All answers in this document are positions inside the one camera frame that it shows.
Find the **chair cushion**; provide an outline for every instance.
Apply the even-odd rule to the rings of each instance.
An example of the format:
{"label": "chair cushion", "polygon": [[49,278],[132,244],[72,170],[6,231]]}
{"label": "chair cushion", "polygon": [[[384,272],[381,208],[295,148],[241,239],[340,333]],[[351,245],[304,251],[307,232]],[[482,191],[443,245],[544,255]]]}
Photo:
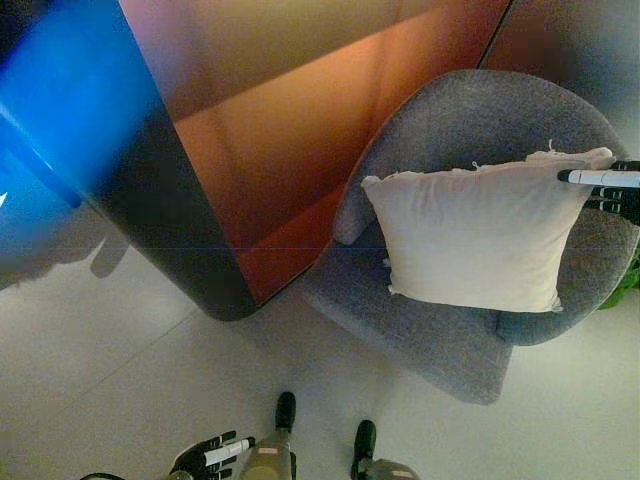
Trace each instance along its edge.
{"label": "chair cushion", "polygon": [[498,312],[389,295],[386,257],[374,221],[353,245],[333,242],[299,285],[318,311],[436,387],[495,402],[512,350],[495,335]]}
{"label": "chair cushion", "polygon": [[592,187],[557,180],[602,169],[613,154],[536,152],[526,162],[419,174],[362,185],[382,226],[392,293],[510,312],[560,311],[560,259]]}
{"label": "chair cushion", "polygon": [[[375,222],[360,187],[368,175],[471,168],[478,159],[504,163],[543,149],[550,138],[558,150],[584,152],[606,145],[618,160],[631,160],[602,114],[558,85],[515,72],[449,72],[409,98],[371,140],[338,207],[333,237],[353,244]],[[639,238],[640,228],[617,215],[582,210],[560,263],[558,293],[564,310],[502,312],[498,335],[532,345],[571,328],[609,296]]]}

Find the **black shoe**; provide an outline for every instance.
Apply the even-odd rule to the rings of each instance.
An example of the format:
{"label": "black shoe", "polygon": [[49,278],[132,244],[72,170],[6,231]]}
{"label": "black shoe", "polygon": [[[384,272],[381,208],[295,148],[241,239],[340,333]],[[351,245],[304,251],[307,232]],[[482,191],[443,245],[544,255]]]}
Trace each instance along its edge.
{"label": "black shoe", "polygon": [[291,433],[296,420],[296,397],[291,392],[283,392],[276,407],[276,429]]}
{"label": "black shoe", "polygon": [[360,460],[373,460],[376,448],[376,425],[371,420],[363,420],[358,425],[356,440],[353,442],[353,463],[351,464],[351,480],[363,480],[364,474],[358,474]]}

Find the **blue light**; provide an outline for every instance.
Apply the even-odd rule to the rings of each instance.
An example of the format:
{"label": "blue light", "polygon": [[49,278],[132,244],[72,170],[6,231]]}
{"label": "blue light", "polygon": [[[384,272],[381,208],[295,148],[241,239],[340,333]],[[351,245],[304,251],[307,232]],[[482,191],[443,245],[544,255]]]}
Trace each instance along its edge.
{"label": "blue light", "polygon": [[0,254],[98,192],[159,105],[117,1],[56,3],[0,72]]}

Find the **robot finger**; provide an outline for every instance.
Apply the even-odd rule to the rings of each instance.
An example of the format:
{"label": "robot finger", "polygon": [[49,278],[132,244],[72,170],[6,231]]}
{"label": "robot finger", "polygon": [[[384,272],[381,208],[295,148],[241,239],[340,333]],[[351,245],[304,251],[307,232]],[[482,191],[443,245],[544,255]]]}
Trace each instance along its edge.
{"label": "robot finger", "polygon": [[617,161],[611,165],[611,170],[618,170],[623,172],[637,172],[640,170],[640,162],[638,161]]}
{"label": "robot finger", "polygon": [[584,208],[616,214],[620,213],[620,203],[615,200],[587,200]]}
{"label": "robot finger", "polygon": [[232,475],[232,471],[230,468],[227,468],[226,470],[222,470],[221,472],[218,473],[212,473],[209,476],[209,480],[223,480],[224,478],[229,478]]}
{"label": "robot finger", "polygon": [[207,467],[207,473],[209,473],[209,474],[218,473],[218,471],[220,471],[220,469],[222,467],[226,467],[227,465],[231,465],[237,459],[238,459],[237,456],[236,457],[231,457],[231,458],[227,458],[226,460],[223,460],[220,463],[214,463],[213,465],[209,465]]}
{"label": "robot finger", "polygon": [[235,430],[230,430],[228,432],[223,433],[222,435],[218,435],[217,437],[213,437],[209,440],[207,440],[206,443],[206,450],[214,450],[216,448],[218,448],[220,445],[222,445],[225,442],[228,442],[229,440],[233,440],[234,438],[236,438],[236,431]]}
{"label": "robot finger", "polygon": [[591,192],[591,195],[608,200],[632,201],[633,196],[637,195],[637,191],[616,187],[596,187]]}

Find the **white floor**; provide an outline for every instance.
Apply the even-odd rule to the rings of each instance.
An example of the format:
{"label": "white floor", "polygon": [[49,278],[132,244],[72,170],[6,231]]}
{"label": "white floor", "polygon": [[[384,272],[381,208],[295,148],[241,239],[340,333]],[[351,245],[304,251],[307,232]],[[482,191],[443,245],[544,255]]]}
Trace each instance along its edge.
{"label": "white floor", "polygon": [[207,318],[138,252],[0,291],[0,478],[159,480],[191,443],[262,437],[298,398],[299,478],[347,479],[355,428],[423,480],[637,480],[640,295],[518,348],[502,398],[465,405],[313,311],[294,288],[238,323]]}

